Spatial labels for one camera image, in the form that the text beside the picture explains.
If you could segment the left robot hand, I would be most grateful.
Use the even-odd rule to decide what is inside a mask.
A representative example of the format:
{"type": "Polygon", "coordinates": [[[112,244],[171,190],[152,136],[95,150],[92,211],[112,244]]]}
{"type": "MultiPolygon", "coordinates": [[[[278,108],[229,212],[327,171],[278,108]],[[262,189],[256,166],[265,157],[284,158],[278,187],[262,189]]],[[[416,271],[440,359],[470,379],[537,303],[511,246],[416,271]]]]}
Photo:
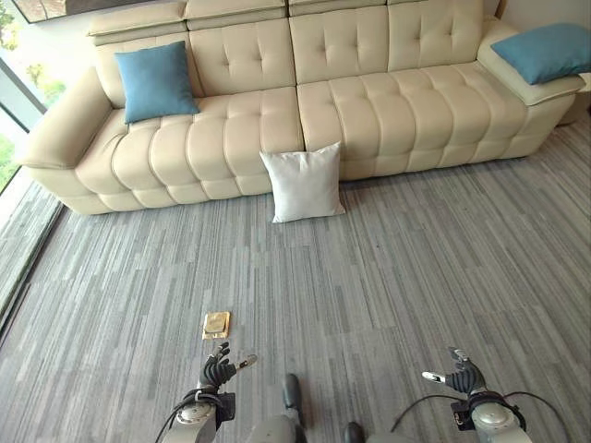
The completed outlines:
{"type": "Polygon", "coordinates": [[[231,364],[226,358],[229,353],[229,342],[225,341],[208,356],[199,372],[198,390],[216,393],[219,387],[234,377],[238,371],[253,366],[258,361],[255,354],[250,354],[244,360],[231,364]]]}

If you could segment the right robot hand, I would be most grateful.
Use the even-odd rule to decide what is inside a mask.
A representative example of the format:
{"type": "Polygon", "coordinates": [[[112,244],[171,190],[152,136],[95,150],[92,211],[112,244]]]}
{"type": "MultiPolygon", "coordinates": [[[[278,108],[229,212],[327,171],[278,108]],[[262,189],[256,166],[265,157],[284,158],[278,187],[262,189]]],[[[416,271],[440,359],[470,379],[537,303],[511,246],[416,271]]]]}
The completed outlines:
{"type": "Polygon", "coordinates": [[[455,362],[456,371],[448,375],[440,375],[424,371],[421,376],[429,381],[444,384],[457,392],[472,395],[486,387],[484,376],[468,354],[455,346],[448,348],[451,358],[455,362]]]}

